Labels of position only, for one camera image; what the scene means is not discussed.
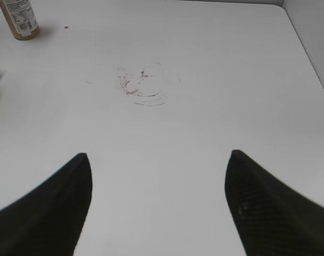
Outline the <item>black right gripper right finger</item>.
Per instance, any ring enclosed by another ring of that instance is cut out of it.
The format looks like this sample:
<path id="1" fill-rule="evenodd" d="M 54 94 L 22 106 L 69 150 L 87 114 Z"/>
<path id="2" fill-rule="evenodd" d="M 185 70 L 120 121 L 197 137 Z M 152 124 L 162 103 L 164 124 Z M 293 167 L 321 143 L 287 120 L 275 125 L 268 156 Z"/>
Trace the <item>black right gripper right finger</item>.
<path id="1" fill-rule="evenodd" d="M 324 255 L 324 207 L 241 150 L 231 152 L 224 190 L 246 255 Z"/>

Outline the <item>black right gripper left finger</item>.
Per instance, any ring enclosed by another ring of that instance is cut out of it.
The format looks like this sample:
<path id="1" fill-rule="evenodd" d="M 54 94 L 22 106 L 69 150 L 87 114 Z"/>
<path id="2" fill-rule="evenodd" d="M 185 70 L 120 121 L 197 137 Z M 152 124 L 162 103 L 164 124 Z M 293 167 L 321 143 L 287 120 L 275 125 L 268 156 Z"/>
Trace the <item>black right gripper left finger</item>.
<path id="1" fill-rule="evenodd" d="M 92 171 L 79 153 L 0 210 L 0 255 L 73 255 L 92 199 Z"/>

